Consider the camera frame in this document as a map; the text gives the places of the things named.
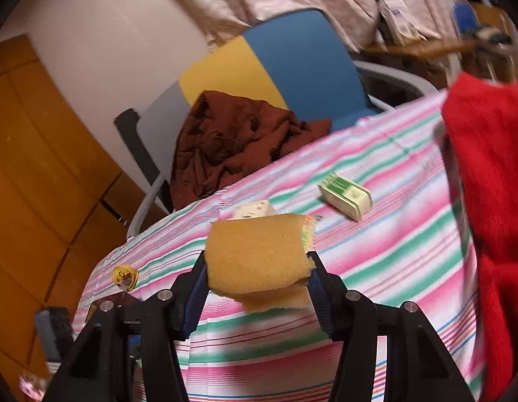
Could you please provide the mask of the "small green white box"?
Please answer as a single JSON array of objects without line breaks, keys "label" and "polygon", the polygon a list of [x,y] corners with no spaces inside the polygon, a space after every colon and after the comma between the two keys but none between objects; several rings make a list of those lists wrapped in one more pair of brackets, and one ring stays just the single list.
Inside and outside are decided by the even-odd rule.
[{"label": "small green white box", "polygon": [[328,174],[318,187],[324,201],[352,220],[360,221],[372,208],[371,192],[337,173]]}]

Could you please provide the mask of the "blue round object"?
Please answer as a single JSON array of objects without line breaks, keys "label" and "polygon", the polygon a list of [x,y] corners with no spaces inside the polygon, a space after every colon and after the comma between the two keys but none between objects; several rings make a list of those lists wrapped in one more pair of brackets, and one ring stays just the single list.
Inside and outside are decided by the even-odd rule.
[{"label": "blue round object", "polygon": [[472,5],[467,0],[454,0],[452,16],[460,36],[474,34],[479,29],[479,20]]}]

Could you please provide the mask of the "grey yellow blue chair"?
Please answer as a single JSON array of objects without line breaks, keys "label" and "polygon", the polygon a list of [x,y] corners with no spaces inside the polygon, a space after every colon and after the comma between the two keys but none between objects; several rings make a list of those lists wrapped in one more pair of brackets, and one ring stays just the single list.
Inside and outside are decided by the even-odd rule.
[{"label": "grey yellow blue chair", "polygon": [[142,114],[127,109],[115,119],[122,140],[151,187],[126,237],[136,236],[155,198],[172,201],[169,183],[174,146],[185,117],[206,91],[264,100],[305,121],[330,118],[333,130],[390,110],[364,87],[374,79],[421,98],[436,88],[416,74],[350,57],[326,16],[317,9],[279,15],[251,28],[204,57],[165,89]]}]

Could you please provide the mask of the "yellow sponge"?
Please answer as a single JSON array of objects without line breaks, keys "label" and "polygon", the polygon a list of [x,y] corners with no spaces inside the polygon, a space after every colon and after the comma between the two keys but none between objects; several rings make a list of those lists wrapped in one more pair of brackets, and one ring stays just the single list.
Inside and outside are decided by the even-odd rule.
[{"label": "yellow sponge", "polygon": [[210,289],[232,297],[308,279],[314,263],[303,246],[305,223],[299,214],[214,222],[204,249]]},{"label": "yellow sponge", "polygon": [[242,304],[247,313],[311,307],[311,298],[307,286],[304,284],[237,295],[235,300]]}]

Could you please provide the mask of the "red cloth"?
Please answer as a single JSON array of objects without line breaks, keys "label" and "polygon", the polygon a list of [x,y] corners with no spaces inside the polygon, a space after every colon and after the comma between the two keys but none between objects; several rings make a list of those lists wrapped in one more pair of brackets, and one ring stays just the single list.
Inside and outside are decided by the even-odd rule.
[{"label": "red cloth", "polygon": [[518,374],[518,83],[461,74],[442,106],[478,260],[486,372],[481,400]]}]

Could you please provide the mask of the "yellow green cracker packet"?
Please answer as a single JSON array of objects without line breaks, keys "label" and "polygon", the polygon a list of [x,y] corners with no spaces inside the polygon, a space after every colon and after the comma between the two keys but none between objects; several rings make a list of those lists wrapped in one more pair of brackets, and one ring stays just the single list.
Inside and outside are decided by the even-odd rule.
[{"label": "yellow green cracker packet", "polygon": [[314,234],[317,218],[314,215],[305,215],[301,230],[301,241],[305,252],[314,250]]}]

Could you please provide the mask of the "striped pink green tablecloth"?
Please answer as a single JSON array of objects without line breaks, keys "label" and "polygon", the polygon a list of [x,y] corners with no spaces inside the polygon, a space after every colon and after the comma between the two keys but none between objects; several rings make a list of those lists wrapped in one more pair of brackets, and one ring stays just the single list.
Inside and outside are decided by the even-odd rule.
[{"label": "striped pink green tablecloth", "polygon": [[[211,225],[246,202],[317,217],[314,247],[324,266],[372,301],[416,302],[437,330],[474,396],[485,366],[477,259],[462,207],[459,173],[445,136],[445,93],[362,119],[158,221],[94,268],[74,315],[117,291],[111,271],[137,268],[137,298],[149,298],[191,269]],[[320,194],[330,173],[371,192],[372,208],[350,219]],[[245,313],[210,295],[198,328],[177,347],[193,401],[324,401],[340,345],[312,310]]]}]

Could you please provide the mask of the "white tissue pack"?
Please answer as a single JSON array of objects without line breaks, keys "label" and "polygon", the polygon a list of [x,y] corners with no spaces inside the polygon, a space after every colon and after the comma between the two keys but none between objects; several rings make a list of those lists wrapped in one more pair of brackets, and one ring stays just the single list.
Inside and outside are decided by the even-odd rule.
[{"label": "white tissue pack", "polygon": [[417,28],[408,19],[410,13],[403,0],[380,0],[379,9],[390,37],[397,46],[406,46],[421,40]]}]

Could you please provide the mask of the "wooden side shelf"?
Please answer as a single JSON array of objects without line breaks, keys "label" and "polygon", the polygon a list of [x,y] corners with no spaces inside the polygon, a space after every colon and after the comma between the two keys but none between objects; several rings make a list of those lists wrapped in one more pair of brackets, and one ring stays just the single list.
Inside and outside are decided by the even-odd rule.
[{"label": "wooden side shelf", "polygon": [[418,41],[405,46],[373,44],[361,51],[367,56],[395,56],[415,59],[432,59],[452,54],[471,54],[475,51],[487,51],[497,55],[510,55],[515,53],[515,47],[511,45],[493,45],[474,38],[444,38]]}]

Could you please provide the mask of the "dark red jacket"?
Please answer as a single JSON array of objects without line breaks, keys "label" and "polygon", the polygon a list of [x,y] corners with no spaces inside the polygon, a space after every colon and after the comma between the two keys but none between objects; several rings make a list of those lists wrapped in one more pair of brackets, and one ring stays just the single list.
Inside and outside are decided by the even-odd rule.
[{"label": "dark red jacket", "polygon": [[172,159],[170,192],[181,210],[330,133],[265,101],[205,91],[191,108]]}]

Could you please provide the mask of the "beige medicine box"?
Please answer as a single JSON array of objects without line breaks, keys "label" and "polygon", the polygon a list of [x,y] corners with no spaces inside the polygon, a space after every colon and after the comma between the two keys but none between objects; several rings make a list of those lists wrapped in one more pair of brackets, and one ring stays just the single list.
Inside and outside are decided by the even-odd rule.
[{"label": "beige medicine box", "polygon": [[273,206],[268,200],[246,202],[236,208],[232,215],[233,220],[243,220],[273,216],[276,214]]}]

